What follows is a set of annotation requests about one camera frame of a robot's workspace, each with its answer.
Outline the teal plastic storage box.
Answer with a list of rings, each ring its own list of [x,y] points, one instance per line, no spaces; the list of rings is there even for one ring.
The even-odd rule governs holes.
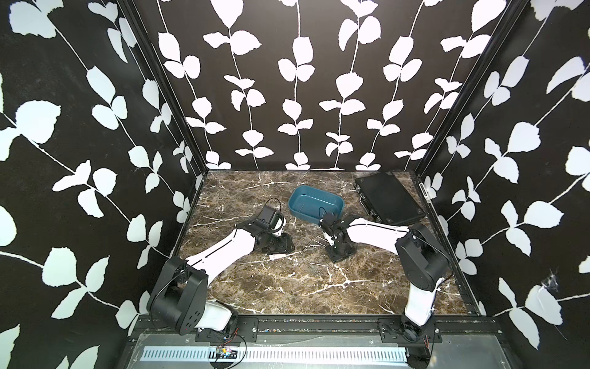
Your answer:
[[[345,201],[339,195],[308,185],[297,187],[287,204],[295,218],[310,224],[319,224],[326,213],[339,218],[345,207]]]

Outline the playing card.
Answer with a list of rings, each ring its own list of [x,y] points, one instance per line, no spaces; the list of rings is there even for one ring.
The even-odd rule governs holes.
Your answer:
[[[275,255],[268,255],[269,256],[269,260],[273,261],[273,260],[278,260],[280,258],[285,258],[287,256],[287,254],[275,254]]]

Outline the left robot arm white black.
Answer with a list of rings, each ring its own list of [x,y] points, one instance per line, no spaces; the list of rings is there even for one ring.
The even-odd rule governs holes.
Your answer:
[[[221,272],[257,246],[266,252],[292,246],[283,228],[283,220],[273,224],[244,221],[205,251],[186,259],[171,258],[164,264],[150,295],[148,314],[179,335],[187,335],[196,328],[233,329],[235,313],[221,302],[209,301],[207,290]]]

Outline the black carrying case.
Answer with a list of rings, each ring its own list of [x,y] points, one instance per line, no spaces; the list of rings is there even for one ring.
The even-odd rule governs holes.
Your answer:
[[[360,203],[373,221],[409,226],[425,217],[410,192],[393,174],[377,173],[355,180]]]

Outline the black front rail base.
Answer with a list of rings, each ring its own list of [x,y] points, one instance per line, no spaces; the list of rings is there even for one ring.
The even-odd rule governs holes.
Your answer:
[[[379,343],[424,347],[440,344],[452,335],[503,336],[495,319],[477,315],[435,315],[426,327],[415,328],[412,333],[407,327],[399,315],[238,315],[230,327],[220,333],[195,328],[188,337],[196,342],[215,342],[237,335],[248,343],[261,344],[265,336],[368,335]]]

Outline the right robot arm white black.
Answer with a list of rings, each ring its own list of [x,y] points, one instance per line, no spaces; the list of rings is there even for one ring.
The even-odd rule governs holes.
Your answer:
[[[403,316],[414,327],[427,325],[433,314],[436,291],[450,269],[450,256],[424,224],[393,226],[356,215],[338,219],[326,213],[319,226],[328,241],[328,257],[334,263],[354,255],[358,244],[397,255],[410,282]]]

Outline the steel nail pile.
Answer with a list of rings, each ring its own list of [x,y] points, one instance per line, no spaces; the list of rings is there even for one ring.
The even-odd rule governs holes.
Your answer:
[[[316,261],[303,261],[302,268],[314,278],[328,279],[333,278],[334,267],[332,264],[320,263]]]

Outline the white perforated strip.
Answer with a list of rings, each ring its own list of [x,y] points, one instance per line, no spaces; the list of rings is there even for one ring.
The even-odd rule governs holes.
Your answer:
[[[147,346],[141,362],[212,362],[215,347]],[[249,347],[242,362],[289,364],[378,364],[407,363],[402,347]]]

